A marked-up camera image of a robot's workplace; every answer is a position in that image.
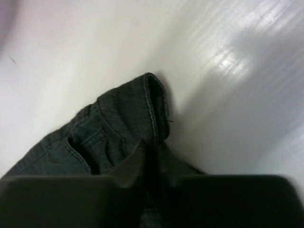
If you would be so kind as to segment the dark denim trousers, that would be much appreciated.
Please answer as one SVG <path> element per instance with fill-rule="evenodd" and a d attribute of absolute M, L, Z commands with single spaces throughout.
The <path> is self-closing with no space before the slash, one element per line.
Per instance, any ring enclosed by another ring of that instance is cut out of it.
<path fill-rule="evenodd" d="M 166 90 L 146 73 L 114 88 L 81 109 L 36 143 L 2 178 L 105 175 L 147 147 L 145 198 L 138 228 L 164 228 L 157 150 L 170 134 Z"/>

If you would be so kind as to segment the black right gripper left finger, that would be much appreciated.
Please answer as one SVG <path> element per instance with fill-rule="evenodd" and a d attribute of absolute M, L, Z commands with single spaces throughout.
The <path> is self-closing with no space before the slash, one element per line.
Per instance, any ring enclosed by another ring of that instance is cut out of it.
<path fill-rule="evenodd" d="M 147 147 L 105 175 L 15 176 L 0 182 L 3 228 L 137 228 Z"/>

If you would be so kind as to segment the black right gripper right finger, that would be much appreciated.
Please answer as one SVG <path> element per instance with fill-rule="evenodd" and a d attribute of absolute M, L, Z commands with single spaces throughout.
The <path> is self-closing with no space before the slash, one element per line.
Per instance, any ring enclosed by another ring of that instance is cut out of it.
<path fill-rule="evenodd" d="M 301 228 L 304 207 L 277 175 L 211 175 L 157 150 L 166 228 Z"/>

